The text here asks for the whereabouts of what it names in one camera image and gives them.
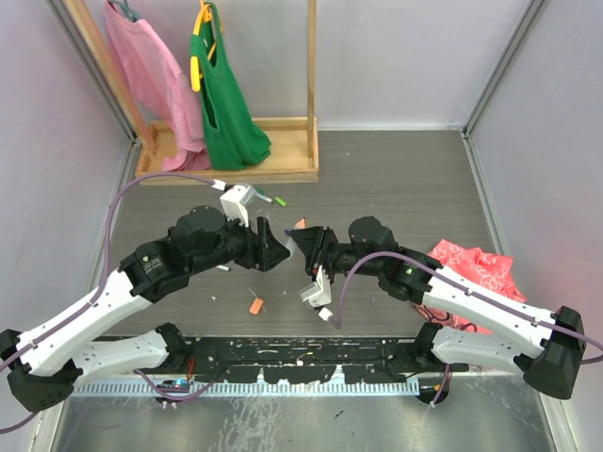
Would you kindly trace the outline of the translucent highlighter body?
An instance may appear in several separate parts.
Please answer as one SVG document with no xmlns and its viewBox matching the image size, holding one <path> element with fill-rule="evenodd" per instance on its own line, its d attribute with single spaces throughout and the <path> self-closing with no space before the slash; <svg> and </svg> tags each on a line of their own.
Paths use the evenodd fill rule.
<svg viewBox="0 0 603 452">
<path fill-rule="evenodd" d="M 285 242 L 285 247 L 288 249 L 289 251 L 289 257 L 292 258 L 295 250 L 297 249 L 297 245 L 294 241 L 294 239 L 292 238 L 292 232 L 293 231 L 297 231 L 297 230 L 303 230 L 306 228 L 306 218 L 301 218 L 299 221 L 296 222 L 296 224 L 291 227 L 288 228 L 290 230 L 290 235 L 287 235 L 287 240 Z"/>
</svg>

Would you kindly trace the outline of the orange highlighter cap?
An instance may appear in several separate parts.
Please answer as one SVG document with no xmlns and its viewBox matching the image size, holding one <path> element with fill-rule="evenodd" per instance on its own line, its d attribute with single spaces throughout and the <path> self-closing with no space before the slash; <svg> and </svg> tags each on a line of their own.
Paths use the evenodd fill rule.
<svg viewBox="0 0 603 452">
<path fill-rule="evenodd" d="M 263 309 L 264 301 L 260 298 L 256 298 L 249 308 L 249 312 L 252 315 L 259 315 Z"/>
</svg>

